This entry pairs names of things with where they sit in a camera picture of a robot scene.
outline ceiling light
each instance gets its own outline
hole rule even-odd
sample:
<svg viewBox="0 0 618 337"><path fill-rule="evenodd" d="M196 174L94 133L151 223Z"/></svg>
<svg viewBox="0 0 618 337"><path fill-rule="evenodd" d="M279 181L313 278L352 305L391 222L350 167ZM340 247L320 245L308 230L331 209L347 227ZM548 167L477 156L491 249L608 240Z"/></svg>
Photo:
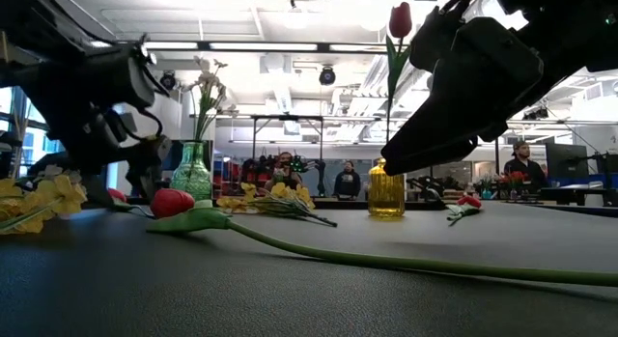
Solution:
<svg viewBox="0 0 618 337"><path fill-rule="evenodd" d="M388 23L392 4L393 0L355 0L359 25L371 32L381 30Z"/></svg>
<svg viewBox="0 0 618 337"><path fill-rule="evenodd" d="M276 42L211 42L211 49L233 51L316 51L316 43L276 43Z"/></svg>
<svg viewBox="0 0 618 337"><path fill-rule="evenodd" d="M618 79L618 75L595 76L596 81L613 81Z"/></svg>
<svg viewBox="0 0 618 337"><path fill-rule="evenodd" d="M109 47L110 46L110 44L107 43L107 42L90 42L90 44L93 47L97 47L97 48L103 48L103 47Z"/></svg>
<svg viewBox="0 0 618 337"><path fill-rule="evenodd" d="M378 43L354 43L354 44L345 44L345 43L334 43L330 46L331 51L338 52L375 52L375 53L386 53L386 45L378 44Z"/></svg>
<svg viewBox="0 0 618 337"><path fill-rule="evenodd" d="M304 29L309 23L307 12L301 8L291 8L283 21L283 24L288 29Z"/></svg>
<svg viewBox="0 0 618 337"><path fill-rule="evenodd" d="M148 49L197 49L197 42L145 42Z"/></svg>

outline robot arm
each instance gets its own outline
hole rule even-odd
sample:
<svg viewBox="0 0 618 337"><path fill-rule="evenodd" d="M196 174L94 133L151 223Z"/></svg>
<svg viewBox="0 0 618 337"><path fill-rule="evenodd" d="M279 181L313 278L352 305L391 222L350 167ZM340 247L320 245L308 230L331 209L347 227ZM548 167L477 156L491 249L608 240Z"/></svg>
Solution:
<svg viewBox="0 0 618 337"><path fill-rule="evenodd" d="M0 87L19 86L49 125L47 136L67 150L62 161L82 174L99 174L104 164L127 160L127 178L142 194L153 187L143 179L169 151L160 121L147 110L155 101L155 81L148 65L155 62L143 41L94 48L98 40L75 22L55 0L0 1L0 30L9 42L39 61L33 65L7 64L0 70ZM139 138L112 110L127 103L159 124L150 138ZM128 136L139 143L121 148Z"/></svg>
<svg viewBox="0 0 618 337"><path fill-rule="evenodd" d="M470 0L435 8L412 39L410 62L433 74L429 98L384 146L389 175L462 159L506 121L586 67L618 68L618 0L497 0L528 24L462 20Z"/></svg>

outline red object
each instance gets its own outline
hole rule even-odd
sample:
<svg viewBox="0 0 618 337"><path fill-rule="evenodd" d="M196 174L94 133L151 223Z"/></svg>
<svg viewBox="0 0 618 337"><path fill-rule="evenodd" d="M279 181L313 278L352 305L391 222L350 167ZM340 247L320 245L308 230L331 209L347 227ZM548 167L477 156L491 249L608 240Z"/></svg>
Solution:
<svg viewBox="0 0 618 337"><path fill-rule="evenodd" d="M405 38L412 30L412 17L409 12L409 4L404 2L390 11L388 29L394 38Z"/></svg>
<svg viewBox="0 0 618 337"><path fill-rule="evenodd" d="M457 201L457 204L462 206L464 204L468 204L474 208L478 208L481 209L481 201L477 200L476 198L472 197L472 196L464 196L462 197L459 201Z"/></svg>
<svg viewBox="0 0 618 337"><path fill-rule="evenodd" d="M151 211L156 218L174 216L193 206L195 200L190 194L174 188L160 189L151 201Z"/></svg>
<svg viewBox="0 0 618 337"><path fill-rule="evenodd" d="M123 201L126 203L126 196L123 192L117 190L116 188L108 188L107 192L112 198L116 198L117 200Z"/></svg>

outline window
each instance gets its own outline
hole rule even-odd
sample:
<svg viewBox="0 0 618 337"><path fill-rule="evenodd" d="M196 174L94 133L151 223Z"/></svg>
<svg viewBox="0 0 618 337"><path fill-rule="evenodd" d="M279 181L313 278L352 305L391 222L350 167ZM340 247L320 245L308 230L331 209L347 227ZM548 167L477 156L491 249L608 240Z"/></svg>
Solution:
<svg viewBox="0 0 618 337"><path fill-rule="evenodd" d="M30 99L27 100L26 106L26 114L28 115L28 120L40 122L43 124L45 123L45 119L43 118L39 110L37 110L37 108L34 106L32 101L30 101Z"/></svg>
<svg viewBox="0 0 618 337"><path fill-rule="evenodd" d="M48 154L60 153L65 150L59 140L49 140L46 136L42 139L42 150Z"/></svg>
<svg viewBox="0 0 618 337"><path fill-rule="evenodd" d="M11 113L11 104L13 103L13 87L5 87L0 89L0 113Z"/></svg>
<svg viewBox="0 0 618 337"><path fill-rule="evenodd" d="M32 149L24 149L23 152L21 153L21 164L26 165L26 166L31 166L33 164L35 164L35 162L33 162L33 150Z"/></svg>
<svg viewBox="0 0 618 337"><path fill-rule="evenodd" d="M23 136L23 146L25 147L32 147L35 143L35 135L33 133L26 133Z"/></svg>

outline man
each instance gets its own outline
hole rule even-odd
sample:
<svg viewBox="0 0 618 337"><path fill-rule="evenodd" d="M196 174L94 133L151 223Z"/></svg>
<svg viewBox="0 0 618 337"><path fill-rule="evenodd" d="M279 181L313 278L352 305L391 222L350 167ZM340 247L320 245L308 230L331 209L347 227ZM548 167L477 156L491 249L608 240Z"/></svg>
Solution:
<svg viewBox="0 0 618 337"><path fill-rule="evenodd" d="M526 142L519 141L515 143L513 146L513 156L515 158L504 165L504 173L523 173L530 180L535 190L548 185L548 178L539 163L530 160L530 146Z"/></svg>
<svg viewBox="0 0 618 337"><path fill-rule="evenodd" d="M272 179L265 183L264 188L268 191L272 190L272 187L277 183L284 183L291 189L296 189L296 186L302 184L302 179L297 172L293 172L290 168L292 163L292 154L283 152L279 154L275 168L272 174Z"/></svg>
<svg viewBox="0 0 618 337"><path fill-rule="evenodd" d="M360 192L360 176L354 172L354 163L346 161L344 171L335 178L334 194L340 201L355 201Z"/></svg>

